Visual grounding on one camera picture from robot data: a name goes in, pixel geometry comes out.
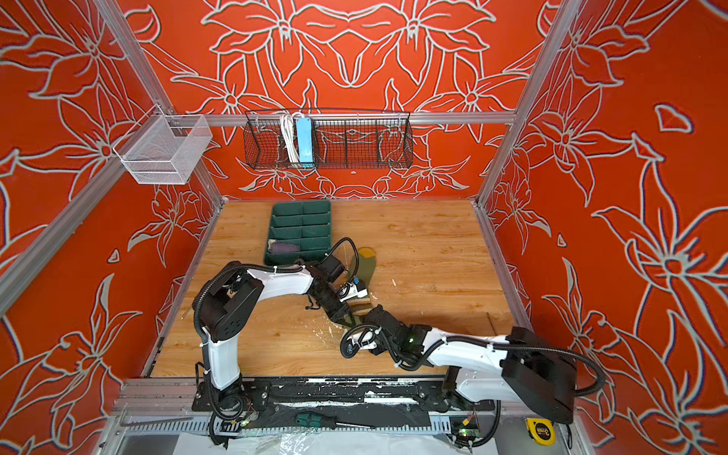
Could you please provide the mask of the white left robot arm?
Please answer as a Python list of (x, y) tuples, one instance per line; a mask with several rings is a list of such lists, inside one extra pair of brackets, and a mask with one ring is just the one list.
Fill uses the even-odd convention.
[(233, 418), (248, 409), (238, 362), (238, 336), (261, 301), (303, 295), (322, 309), (331, 322), (354, 325), (351, 308), (333, 282), (332, 271), (316, 263), (264, 267), (228, 263), (201, 288), (193, 301), (193, 326), (201, 339), (202, 366), (213, 412)]

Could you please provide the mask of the green striped sock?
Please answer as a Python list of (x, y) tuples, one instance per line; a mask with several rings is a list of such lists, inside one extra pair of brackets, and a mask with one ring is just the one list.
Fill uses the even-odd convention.
[(377, 268), (377, 254), (373, 248), (362, 246), (358, 248), (359, 266), (356, 278), (364, 287), (366, 294), (363, 297), (354, 297), (348, 301), (355, 316), (364, 316), (373, 309), (373, 295), (371, 292), (372, 278)]

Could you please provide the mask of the purple striped sock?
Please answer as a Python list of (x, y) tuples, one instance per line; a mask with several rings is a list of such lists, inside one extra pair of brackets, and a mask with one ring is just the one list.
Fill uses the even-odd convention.
[(269, 243), (267, 251), (271, 255), (293, 254), (299, 253), (301, 247), (293, 243), (272, 241)]

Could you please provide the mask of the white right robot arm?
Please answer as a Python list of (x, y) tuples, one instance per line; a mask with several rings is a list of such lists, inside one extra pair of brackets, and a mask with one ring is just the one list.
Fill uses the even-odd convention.
[(470, 403), (518, 401), (534, 414), (569, 425), (576, 398), (596, 394), (607, 383), (598, 362), (555, 348), (527, 328), (506, 336), (459, 335), (424, 324), (407, 325), (382, 306), (371, 310), (339, 343), (352, 358), (360, 351), (386, 353), (406, 372), (447, 367), (454, 393)]

